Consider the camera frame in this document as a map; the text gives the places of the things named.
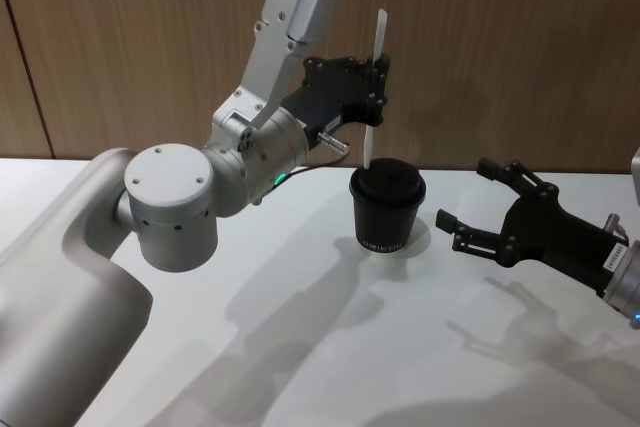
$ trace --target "white table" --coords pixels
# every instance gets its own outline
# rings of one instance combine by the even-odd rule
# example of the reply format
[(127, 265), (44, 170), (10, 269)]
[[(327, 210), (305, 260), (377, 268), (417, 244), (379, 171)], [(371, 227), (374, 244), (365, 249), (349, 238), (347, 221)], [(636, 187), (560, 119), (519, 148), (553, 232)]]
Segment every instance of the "white table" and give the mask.
[[(0, 248), (83, 165), (0, 160)], [(499, 231), (515, 194), (425, 171), (413, 243), (384, 256), (354, 240), (350, 174), (301, 175), (219, 220), (216, 254), (188, 273), (150, 267), (130, 236), (114, 260), (153, 294), (150, 322), (78, 425), (640, 425), (639, 332), (545, 265), (453, 252), (434, 227), (444, 208)], [(629, 176), (543, 178), (569, 212), (618, 212), (640, 236)]]

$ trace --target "white stick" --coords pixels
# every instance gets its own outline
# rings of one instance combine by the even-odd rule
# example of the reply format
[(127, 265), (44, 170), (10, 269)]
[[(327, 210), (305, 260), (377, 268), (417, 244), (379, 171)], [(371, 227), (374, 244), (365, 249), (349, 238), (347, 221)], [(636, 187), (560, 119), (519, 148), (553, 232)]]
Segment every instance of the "white stick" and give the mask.
[[(373, 61), (376, 62), (382, 55), (382, 46), (384, 45), (384, 34), (387, 30), (387, 11), (378, 10), (378, 24), (376, 25), (376, 40), (373, 44)], [(364, 147), (362, 149), (362, 164), (365, 169), (369, 168), (371, 156), (373, 155), (373, 127), (367, 125), (364, 131)]]

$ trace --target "black cup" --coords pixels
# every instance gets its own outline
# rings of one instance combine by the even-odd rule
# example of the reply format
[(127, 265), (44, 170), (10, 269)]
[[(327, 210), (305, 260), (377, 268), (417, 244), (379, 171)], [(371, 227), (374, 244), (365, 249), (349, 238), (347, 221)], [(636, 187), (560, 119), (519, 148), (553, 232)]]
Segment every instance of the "black cup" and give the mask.
[(373, 252), (402, 249), (427, 191), (418, 169), (398, 159), (375, 159), (368, 169), (356, 169), (349, 189), (358, 242)]

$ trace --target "wooden wall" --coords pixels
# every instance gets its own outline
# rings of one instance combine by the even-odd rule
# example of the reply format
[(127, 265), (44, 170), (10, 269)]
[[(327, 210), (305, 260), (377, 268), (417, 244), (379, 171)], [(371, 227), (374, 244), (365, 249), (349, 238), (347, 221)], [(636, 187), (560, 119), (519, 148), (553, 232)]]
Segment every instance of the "wooden wall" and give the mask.
[(4, 0), (0, 0), (0, 156), (51, 156)]
[[(203, 144), (263, 2), (10, 1), (60, 157)], [(640, 0), (340, 0), (318, 53), (367, 55), (379, 6), (393, 63), (378, 155), (628, 170), (640, 145)], [(341, 135), (356, 155), (361, 136)]]

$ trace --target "green led light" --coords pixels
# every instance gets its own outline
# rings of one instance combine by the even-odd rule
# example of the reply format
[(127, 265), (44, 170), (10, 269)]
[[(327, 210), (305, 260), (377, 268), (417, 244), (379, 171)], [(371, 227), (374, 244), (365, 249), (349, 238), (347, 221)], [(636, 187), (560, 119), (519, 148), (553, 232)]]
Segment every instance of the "green led light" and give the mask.
[(273, 185), (278, 185), (279, 183), (281, 183), (285, 178), (287, 177), (287, 174), (282, 173), (280, 174), (278, 177), (276, 177), (275, 182), (273, 183)]

